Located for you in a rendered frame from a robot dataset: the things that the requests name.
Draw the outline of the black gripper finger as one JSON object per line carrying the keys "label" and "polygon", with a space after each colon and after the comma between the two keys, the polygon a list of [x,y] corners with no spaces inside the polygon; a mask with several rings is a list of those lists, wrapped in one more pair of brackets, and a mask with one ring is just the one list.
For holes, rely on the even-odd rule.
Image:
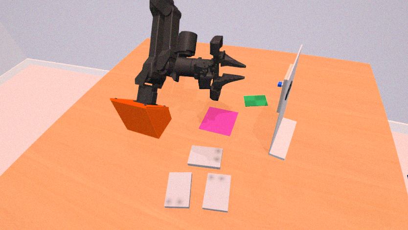
{"label": "black gripper finger", "polygon": [[220,80],[220,90],[227,83],[238,81],[238,80],[244,80],[244,79],[245,79],[244,76],[223,73],[221,80]]}
{"label": "black gripper finger", "polygon": [[246,68],[245,64],[233,59],[232,57],[227,55],[224,50],[221,56],[221,67],[225,67],[225,66],[236,67],[236,68]]}

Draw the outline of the magenta square patch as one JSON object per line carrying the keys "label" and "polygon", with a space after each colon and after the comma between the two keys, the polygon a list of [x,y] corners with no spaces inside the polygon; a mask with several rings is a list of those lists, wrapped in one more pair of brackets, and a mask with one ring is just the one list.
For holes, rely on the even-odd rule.
{"label": "magenta square patch", "polygon": [[230,136],[238,112],[209,107],[199,129]]}

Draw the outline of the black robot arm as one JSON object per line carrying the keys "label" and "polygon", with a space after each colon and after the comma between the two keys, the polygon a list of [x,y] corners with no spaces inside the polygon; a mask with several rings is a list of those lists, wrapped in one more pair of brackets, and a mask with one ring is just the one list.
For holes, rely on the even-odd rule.
{"label": "black robot arm", "polygon": [[[153,15],[149,57],[142,70],[135,77],[139,85],[134,102],[146,105],[158,105],[158,89],[162,89],[167,76],[179,81],[179,76],[191,76],[191,63],[195,56],[197,34],[181,31],[179,24],[181,12],[173,0],[150,0]],[[211,89],[212,63],[200,62],[194,65],[199,89]],[[146,85],[145,83],[152,84]]]}

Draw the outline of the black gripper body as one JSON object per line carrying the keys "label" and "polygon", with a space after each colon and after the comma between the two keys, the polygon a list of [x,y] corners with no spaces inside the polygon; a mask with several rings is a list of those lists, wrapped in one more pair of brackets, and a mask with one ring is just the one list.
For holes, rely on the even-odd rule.
{"label": "black gripper body", "polygon": [[194,74],[197,74],[196,69],[194,69],[194,65],[200,62],[207,62],[212,63],[211,66],[211,73],[213,82],[211,84],[210,89],[210,99],[214,101],[218,101],[221,90],[220,90],[220,80],[222,76],[219,76],[219,64],[221,63],[221,56],[223,51],[220,49],[223,46],[223,36],[214,36],[213,39],[210,41],[210,54],[213,56],[212,59],[202,59],[202,57],[193,58],[191,63],[191,76],[194,77]]}

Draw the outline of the green flat square patch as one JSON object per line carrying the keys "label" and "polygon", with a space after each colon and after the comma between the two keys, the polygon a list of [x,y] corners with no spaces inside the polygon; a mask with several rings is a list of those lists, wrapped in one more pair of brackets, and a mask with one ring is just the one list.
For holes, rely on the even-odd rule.
{"label": "green flat square patch", "polygon": [[244,95],[245,107],[268,106],[266,95]]}

